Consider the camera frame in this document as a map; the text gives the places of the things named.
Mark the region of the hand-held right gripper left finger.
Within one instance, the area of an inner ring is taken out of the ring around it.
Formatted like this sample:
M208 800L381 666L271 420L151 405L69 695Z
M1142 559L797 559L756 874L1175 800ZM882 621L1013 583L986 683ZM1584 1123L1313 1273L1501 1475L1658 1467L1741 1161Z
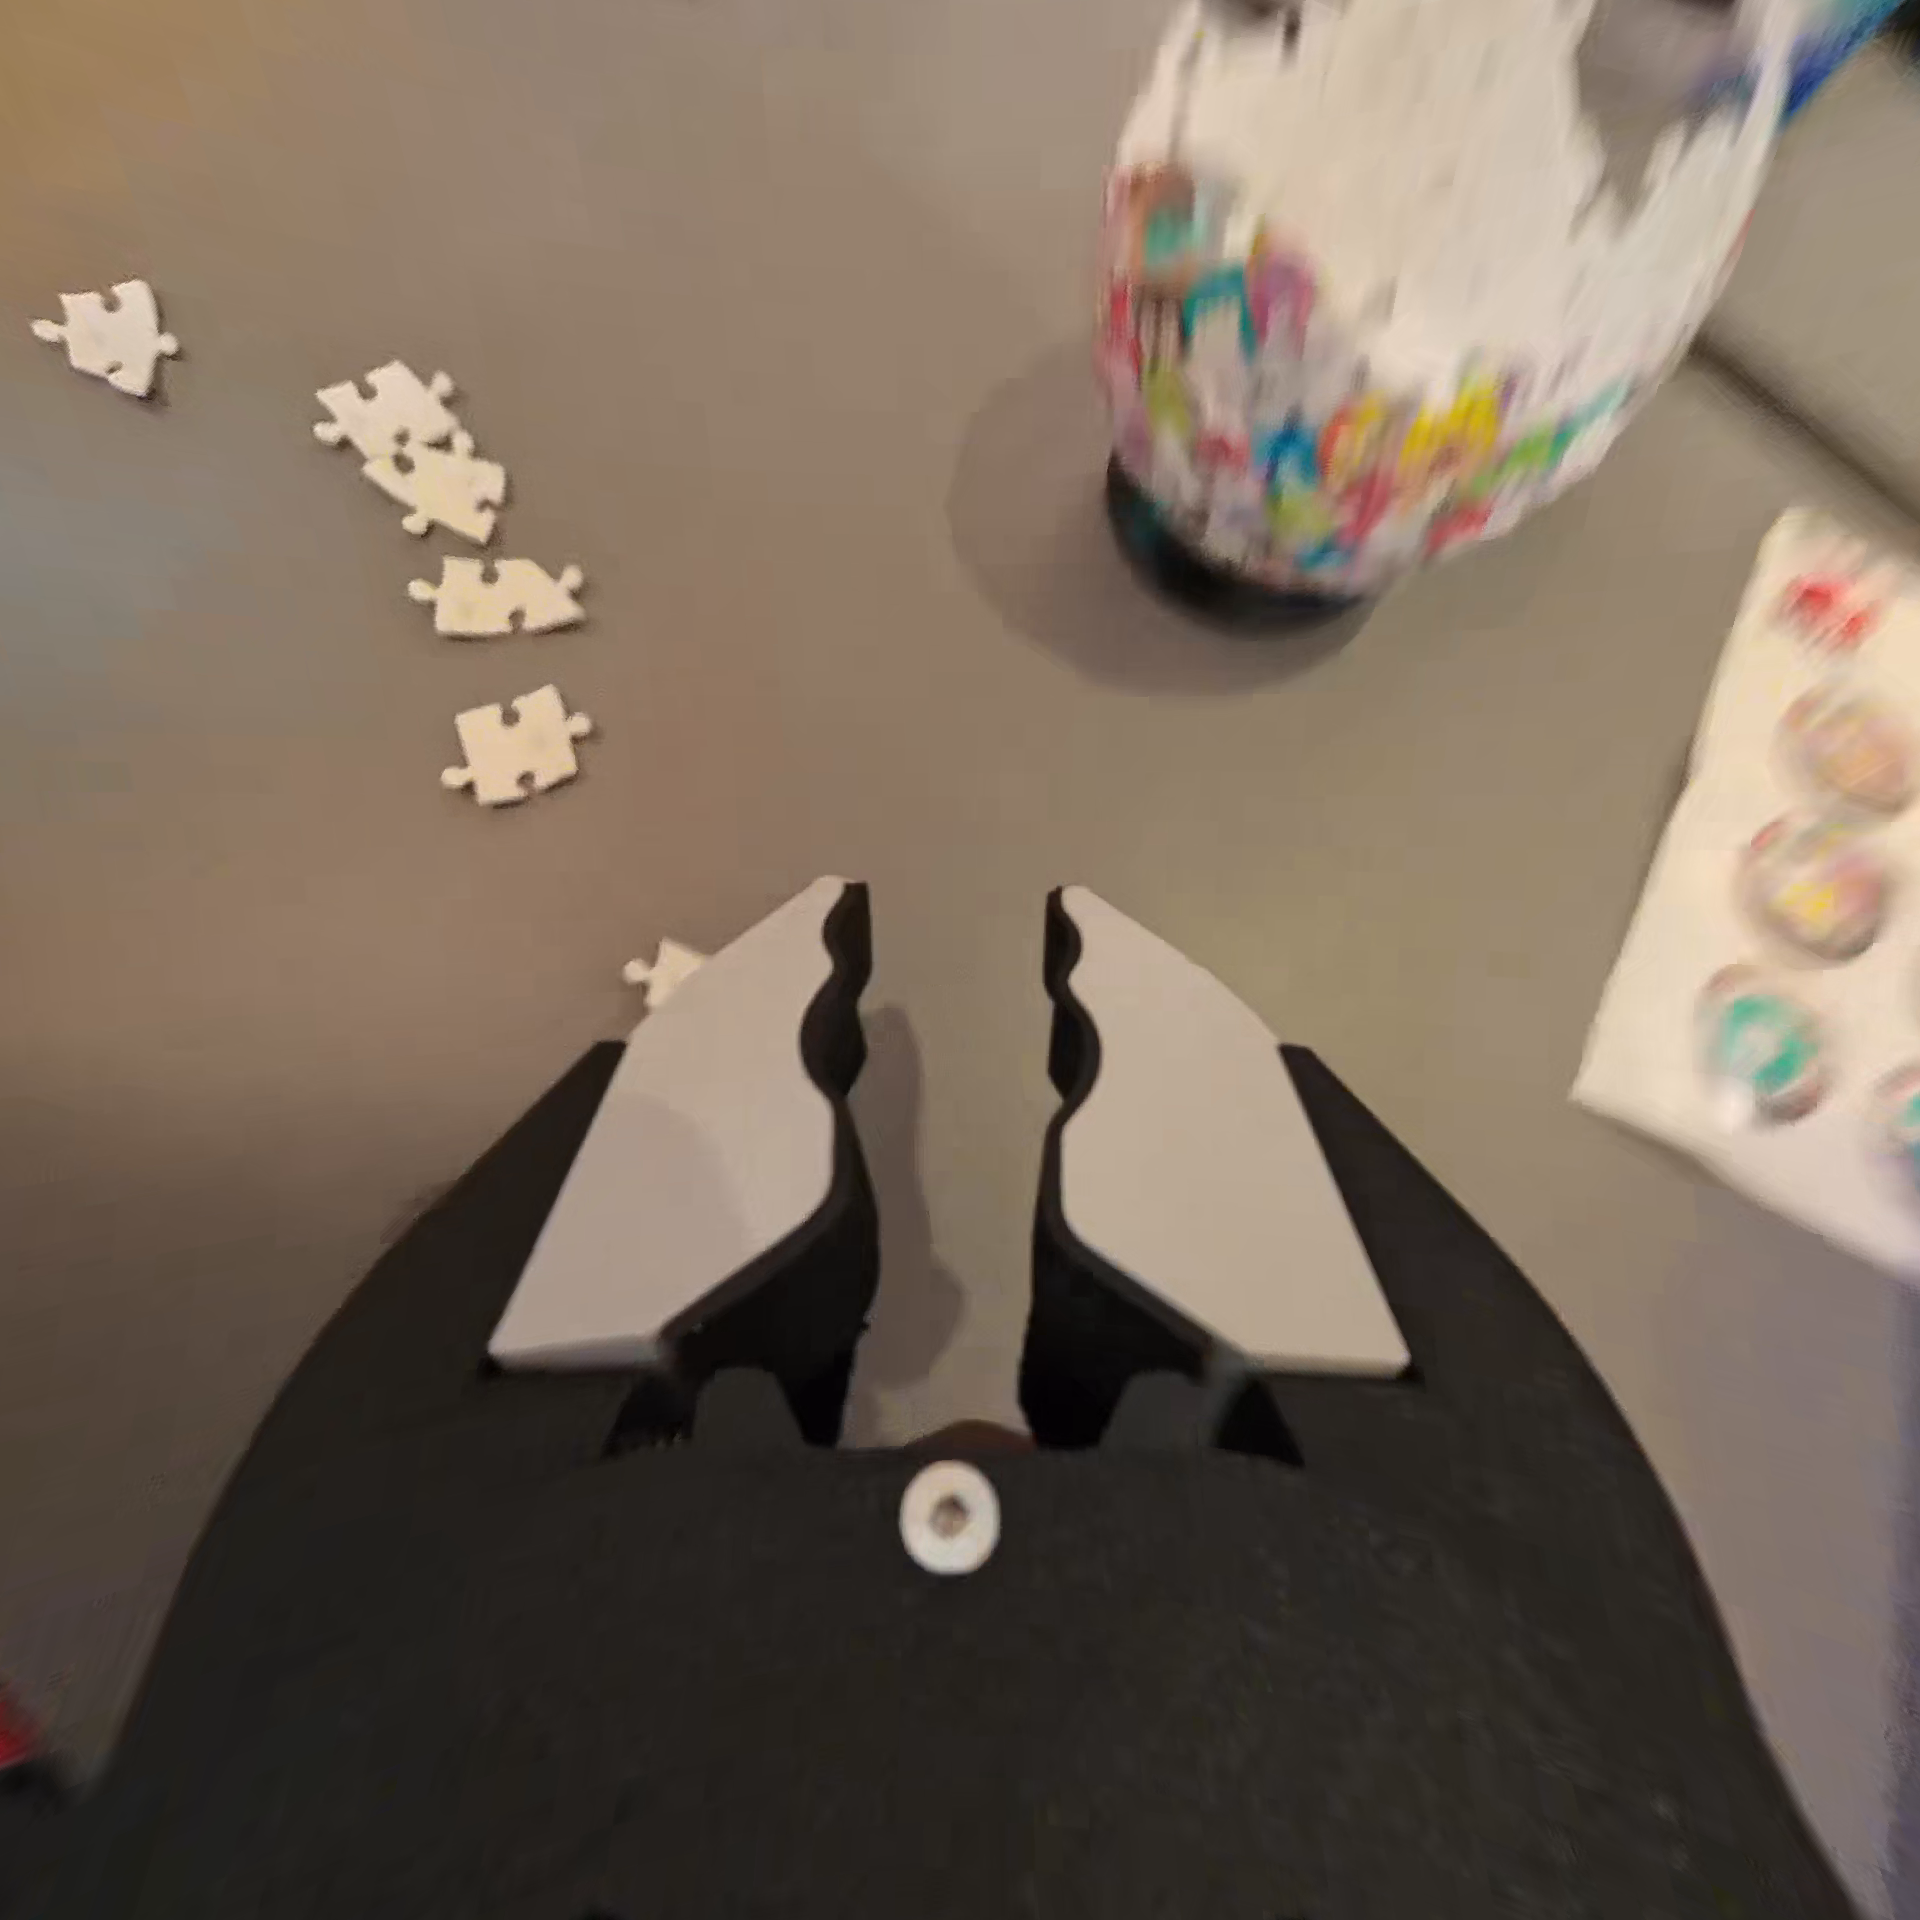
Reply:
M870 889L813 881L640 1018L487 1343L500 1373L625 1376L687 1421L756 1371L841 1445L879 1280L849 1112L870 975Z

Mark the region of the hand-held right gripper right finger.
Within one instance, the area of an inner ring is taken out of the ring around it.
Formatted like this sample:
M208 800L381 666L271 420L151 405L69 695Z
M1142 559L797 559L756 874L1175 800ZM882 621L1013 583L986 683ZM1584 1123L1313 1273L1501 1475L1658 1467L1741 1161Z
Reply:
M1279 1036L1081 883L1047 897L1047 1079L1018 1411L1094 1449L1168 1376L1221 1428L1276 1380L1404 1385L1408 1337Z

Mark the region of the black ball stand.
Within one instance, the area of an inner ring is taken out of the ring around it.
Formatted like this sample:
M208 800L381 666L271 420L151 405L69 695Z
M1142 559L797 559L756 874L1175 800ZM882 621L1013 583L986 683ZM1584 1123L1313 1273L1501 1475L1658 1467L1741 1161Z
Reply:
M1138 488L1116 453L1106 463L1102 503L1113 541L1138 583L1221 631L1305 631L1361 617L1375 607L1367 595L1270 586L1208 560L1175 535L1151 495Z

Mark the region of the colourful puzzle ball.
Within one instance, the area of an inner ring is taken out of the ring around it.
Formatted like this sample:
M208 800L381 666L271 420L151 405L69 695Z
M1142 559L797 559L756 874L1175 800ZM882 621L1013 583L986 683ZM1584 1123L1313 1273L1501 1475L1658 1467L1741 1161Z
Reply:
M1177 538L1373 596L1584 480L1720 299L1789 5L1180 5L1110 159L1094 364Z

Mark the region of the folded puzzle instruction leaflet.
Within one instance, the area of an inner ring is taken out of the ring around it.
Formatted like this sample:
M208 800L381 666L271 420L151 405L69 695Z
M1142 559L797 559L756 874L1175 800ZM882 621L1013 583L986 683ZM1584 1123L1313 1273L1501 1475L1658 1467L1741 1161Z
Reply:
M1766 531L1569 1095L1916 1282L1912 563Z

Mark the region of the blue plastic bin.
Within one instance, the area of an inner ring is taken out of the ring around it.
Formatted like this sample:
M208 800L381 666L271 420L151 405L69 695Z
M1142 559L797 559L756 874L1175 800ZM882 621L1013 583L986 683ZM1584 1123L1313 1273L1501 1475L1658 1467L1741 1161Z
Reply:
M1871 42L1916 35L1916 3L1789 3L1792 60L1783 127Z

